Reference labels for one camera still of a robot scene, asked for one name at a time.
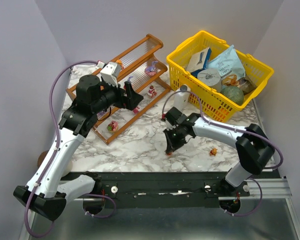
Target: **wooden rack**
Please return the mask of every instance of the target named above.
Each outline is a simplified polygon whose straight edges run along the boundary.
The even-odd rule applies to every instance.
[[[99,121],[93,126],[92,130],[101,138],[106,144],[111,143],[116,137],[118,137],[124,130],[126,130],[133,122],[140,118],[148,109],[150,109],[154,104],[156,104],[160,99],[162,99],[168,92],[170,92],[171,87],[161,80],[160,76],[165,73],[168,68],[165,64],[158,61],[154,56],[154,53],[161,49],[164,46],[162,41],[151,34],[147,34],[146,37],[138,41],[136,44],[129,47],[127,50],[116,56],[111,60],[115,62],[116,60],[121,60],[124,69],[120,72],[117,82],[120,82],[122,79],[128,75],[133,74],[137,76],[137,79],[133,81],[132,86],[137,86],[137,89],[134,89],[137,93],[140,93],[144,88],[150,85],[153,81],[158,83],[164,88],[164,91],[153,99],[145,108],[138,112],[132,119],[130,119],[125,125],[121,126],[118,131],[112,134],[109,138],[105,138],[98,131],[98,126],[102,124],[106,118],[103,116]],[[146,76],[144,70],[147,66],[150,66],[153,61],[158,61],[156,64],[156,74],[154,76]],[[93,75],[98,75],[101,69],[93,72]],[[76,98],[75,90],[76,86],[74,85],[66,89],[67,94],[73,101]],[[111,115],[114,114],[119,108],[113,107],[111,110]]]

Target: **pink toy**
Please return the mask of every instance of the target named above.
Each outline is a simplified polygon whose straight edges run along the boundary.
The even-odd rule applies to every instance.
[[[145,70],[144,73],[147,74],[148,76],[154,76],[157,73],[156,69],[156,64],[158,61],[153,61],[151,66],[148,66]]]
[[[116,121],[111,121],[106,127],[110,133],[115,133],[119,129],[119,125]]]
[[[138,106],[135,109],[132,110],[132,112],[134,114],[137,114],[139,111],[140,111],[140,107],[138,107]]]
[[[156,96],[156,95],[157,95],[157,92],[156,92],[155,87],[151,85],[151,86],[149,87],[149,90],[148,90],[147,94],[148,94],[151,98],[153,98],[154,96]]]

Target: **green ball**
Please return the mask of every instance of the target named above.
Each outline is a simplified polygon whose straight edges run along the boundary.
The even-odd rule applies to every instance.
[[[220,93],[238,105],[244,103],[244,92],[237,86],[227,86]]]

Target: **snack bag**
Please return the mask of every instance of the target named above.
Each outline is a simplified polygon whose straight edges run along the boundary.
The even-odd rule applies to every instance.
[[[227,86],[236,86],[240,88],[244,95],[250,93],[251,91],[255,90],[257,86],[254,82],[246,75],[245,77],[240,78],[239,80],[235,80],[234,78],[224,78],[221,81],[222,87],[225,88]]]
[[[246,71],[242,65],[233,45],[220,53],[215,59],[207,64],[208,69],[218,69],[221,80],[239,80],[246,76]]]

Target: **small toy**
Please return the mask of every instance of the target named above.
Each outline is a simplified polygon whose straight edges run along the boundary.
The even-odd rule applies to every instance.
[[[140,107],[136,106],[135,109],[132,110],[134,114],[137,114],[140,111]]]
[[[154,96],[156,96],[156,95],[157,95],[157,92],[156,92],[155,87],[151,85],[151,86],[149,87],[149,90],[148,90],[147,94],[148,94],[151,98],[153,98]]]
[[[217,155],[217,149],[216,148],[213,148],[211,151],[210,151],[210,156],[215,156]]]
[[[134,76],[128,77],[128,80],[127,80],[126,82],[131,83],[131,80],[130,80],[130,79],[132,79],[133,77],[134,77]]]
[[[148,66],[145,70],[144,73],[147,74],[148,76],[152,77],[157,73],[156,69],[156,64],[158,61],[153,61],[151,66]]]
[[[116,121],[111,121],[108,126],[106,127],[106,129],[110,132],[110,133],[115,133],[116,131],[118,131],[119,129],[119,125]]]
[[[116,60],[115,63],[119,64],[121,66],[121,70],[123,70],[125,67],[120,59]]]
[[[105,115],[107,112],[106,111],[101,111],[97,114],[98,118],[100,119],[103,115]]]

